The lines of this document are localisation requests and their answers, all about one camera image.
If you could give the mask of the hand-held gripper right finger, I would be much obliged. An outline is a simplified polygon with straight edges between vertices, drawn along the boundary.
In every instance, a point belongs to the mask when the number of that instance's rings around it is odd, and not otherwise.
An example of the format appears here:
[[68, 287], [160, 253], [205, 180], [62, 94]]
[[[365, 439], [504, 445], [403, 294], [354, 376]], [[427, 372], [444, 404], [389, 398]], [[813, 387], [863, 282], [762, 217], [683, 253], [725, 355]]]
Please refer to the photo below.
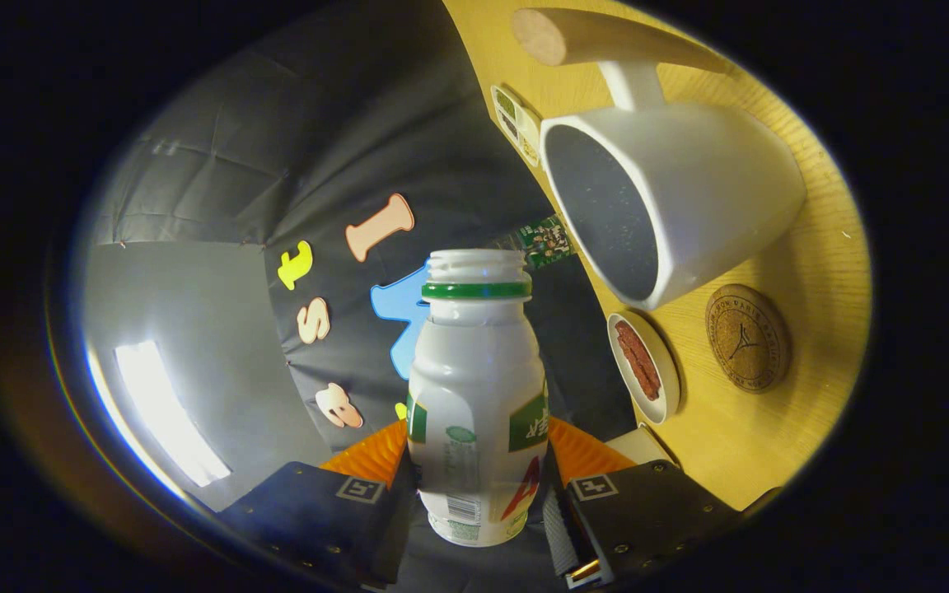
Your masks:
[[645, 577], [743, 517], [674, 462], [636, 463], [556, 418], [543, 484], [551, 563], [570, 590]]

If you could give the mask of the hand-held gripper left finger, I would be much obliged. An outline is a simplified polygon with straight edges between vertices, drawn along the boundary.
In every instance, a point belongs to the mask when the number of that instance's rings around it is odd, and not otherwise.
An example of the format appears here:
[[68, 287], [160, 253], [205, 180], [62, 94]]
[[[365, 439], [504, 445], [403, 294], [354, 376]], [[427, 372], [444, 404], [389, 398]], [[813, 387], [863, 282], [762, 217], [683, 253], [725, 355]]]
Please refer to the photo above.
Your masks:
[[321, 466], [287, 463], [215, 517], [290, 566], [381, 590], [398, 581], [415, 497], [398, 420]]

